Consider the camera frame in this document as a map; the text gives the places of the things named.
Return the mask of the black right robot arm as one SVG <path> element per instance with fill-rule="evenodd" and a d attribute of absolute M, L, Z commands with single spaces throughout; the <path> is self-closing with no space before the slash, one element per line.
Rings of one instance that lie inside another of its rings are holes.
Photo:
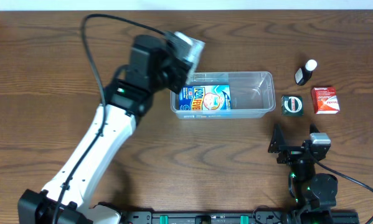
<path fill-rule="evenodd" d="M 282 223 L 334 223 L 331 208 L 336 206 L 338 179 L 315 169 L 330 146 L 328 135 L 313 124 L 309 127 L 309 139 L 301 146 L 288 145 L 280 125 L 274 125 L 268 152 L 277 154 L 277 163 L 290 168 L 288 188 L 296 201 L 295 208 L 281 216 Z"/>

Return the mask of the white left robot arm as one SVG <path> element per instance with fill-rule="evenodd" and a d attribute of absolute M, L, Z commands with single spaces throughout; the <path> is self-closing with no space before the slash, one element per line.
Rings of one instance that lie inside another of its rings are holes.
<path fill-rule="evenodd" d="M 135 37 L 130 62 L 104 89 L 92 124 L 69 160 L 40 192 L 26 190 L 17 204 L 19 223 L 119 223 L 121 212 L 99 203 L 95 189 L 121 145 L 162 89 L 179 93 L 191 81 L 204 43 L 181 32 L 161 40 Z"/>

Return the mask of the white blue Panadol box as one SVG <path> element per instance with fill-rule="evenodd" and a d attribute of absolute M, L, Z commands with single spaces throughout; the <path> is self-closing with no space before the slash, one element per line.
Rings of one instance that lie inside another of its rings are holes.
<path fill-rule="evenodd" d="M 183 59 L 191 63 L 191 68 L 187 73 L 186 80 L 186 85 L 189 85 L 199 64 L 201 53 L 204 49 L 205 43 L 203 41 L 193 39 L 192 37 L 189 37 L 182 32 L 176 31 L 174 34 L 187 44 L 186 53 L 184 53 L 182 56 Z"/>

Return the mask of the blue Kool Fever box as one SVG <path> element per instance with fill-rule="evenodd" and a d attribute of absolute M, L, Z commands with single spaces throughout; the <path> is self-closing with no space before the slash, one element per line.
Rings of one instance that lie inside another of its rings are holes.
<path fill-rule="evenodd" d="M 179 109 L 186 111 L 231 110 L 228 85 L 184 86 L 179 94 Z"/>

